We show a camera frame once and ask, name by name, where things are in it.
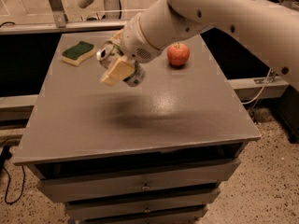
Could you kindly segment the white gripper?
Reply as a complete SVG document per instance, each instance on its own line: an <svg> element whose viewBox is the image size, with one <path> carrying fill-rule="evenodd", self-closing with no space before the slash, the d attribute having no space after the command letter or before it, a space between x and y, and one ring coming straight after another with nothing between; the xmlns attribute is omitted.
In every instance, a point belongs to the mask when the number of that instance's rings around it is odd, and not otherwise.
<svg viewBox="0 0 299 224"><path fill-rule="evenodd" d="M126 23L123 29L120 29L110 38L110 41L113 44L121 44L121 51L130 59L138 63L149 63L160 56L162 51L153 47L144 36L140 19L141 13L137 13ZM102 64L106 71L101 76L100 81L108 86L122 82L135 72L135 63L125 57L109 56L102 61Z"/></svg>

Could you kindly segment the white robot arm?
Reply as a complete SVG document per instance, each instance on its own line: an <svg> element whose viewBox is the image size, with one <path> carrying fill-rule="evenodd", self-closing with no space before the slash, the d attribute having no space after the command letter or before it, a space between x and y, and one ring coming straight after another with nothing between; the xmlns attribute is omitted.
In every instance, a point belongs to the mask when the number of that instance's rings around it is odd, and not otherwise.
<svg viewBox="0 0 299 224"><path fill-rule="evenodd" d="M217 28L299 90L299 12L267 0L157 0L97 52L113 86L169 45Z"/></svg>

